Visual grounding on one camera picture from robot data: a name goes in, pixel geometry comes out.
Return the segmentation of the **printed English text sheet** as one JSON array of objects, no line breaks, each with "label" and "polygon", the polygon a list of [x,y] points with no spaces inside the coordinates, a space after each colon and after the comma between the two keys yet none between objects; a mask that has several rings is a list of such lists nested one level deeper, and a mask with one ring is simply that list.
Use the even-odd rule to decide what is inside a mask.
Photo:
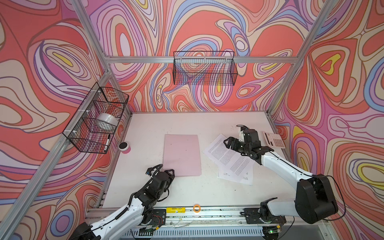
[{"label": "printed English text sheet", "polygon": [[226,136],[219,134],[203,153],[219,167],[223,174],[240,181],[253,172],[254,162],[234,150],[227,149],[224,144],[226,139]]}]

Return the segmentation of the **pink file folder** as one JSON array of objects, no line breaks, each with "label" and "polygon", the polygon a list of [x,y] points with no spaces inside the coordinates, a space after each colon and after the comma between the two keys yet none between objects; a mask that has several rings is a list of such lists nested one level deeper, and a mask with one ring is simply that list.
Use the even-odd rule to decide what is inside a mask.
[{"label": "pink file folder", "polygon": [[197,135],[165,135],[163,168],[176,177],[200,176],[201,153]]}]

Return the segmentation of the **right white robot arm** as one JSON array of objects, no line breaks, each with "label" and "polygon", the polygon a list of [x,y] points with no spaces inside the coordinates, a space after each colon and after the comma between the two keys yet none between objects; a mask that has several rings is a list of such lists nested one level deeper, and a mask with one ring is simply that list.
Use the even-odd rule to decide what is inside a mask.
[{"label": "right white robot arm", "polygon": [[294,199],[270,198],[260,203],[257,216],[264,223],[282,216],[300,217],[314,224],[339,211],[333,188],[327,176],[315,175],[283,159],[269,146],[263,146],[258,132],[240,125],[240,139],[229,137],[223,141],[227,149],[254,160],[260,166],[275,172],[295,190]]}]

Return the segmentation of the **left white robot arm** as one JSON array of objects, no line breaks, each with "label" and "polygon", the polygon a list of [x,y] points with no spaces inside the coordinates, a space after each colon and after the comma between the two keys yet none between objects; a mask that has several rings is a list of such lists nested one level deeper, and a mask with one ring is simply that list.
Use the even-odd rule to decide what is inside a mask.
[{"label": "left white robot arm", "polygon": [[127,231],[151,221],[154,206],[175,178],[175,171],[160,171],[162,165],[149,168],[146,172],[151,178],[137,192],[132,193],[129,201],[109,216],[90,225],[78,225],[71,240],[118,240]]}]

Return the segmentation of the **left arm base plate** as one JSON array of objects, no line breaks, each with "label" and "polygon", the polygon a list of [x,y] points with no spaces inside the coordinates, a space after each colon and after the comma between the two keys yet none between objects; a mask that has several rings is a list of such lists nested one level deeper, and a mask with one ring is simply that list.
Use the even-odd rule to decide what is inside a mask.
[{"label": "left arm base plate", "polygon": [[166,209],[154,209],[152,212],[144,214],[142,226],[151,226],[152,228],[161,227],[166,223]]}]

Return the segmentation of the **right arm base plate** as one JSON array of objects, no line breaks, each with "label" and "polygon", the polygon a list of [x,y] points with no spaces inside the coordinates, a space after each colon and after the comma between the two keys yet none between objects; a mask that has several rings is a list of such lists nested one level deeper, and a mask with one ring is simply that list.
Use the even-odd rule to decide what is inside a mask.
[{"label": "right arm base plate", "polygon": [[246,218],[247,224],[284,225],[287,222],[284,216],[273,216],[260,208],[244,208],[240,215]]}]

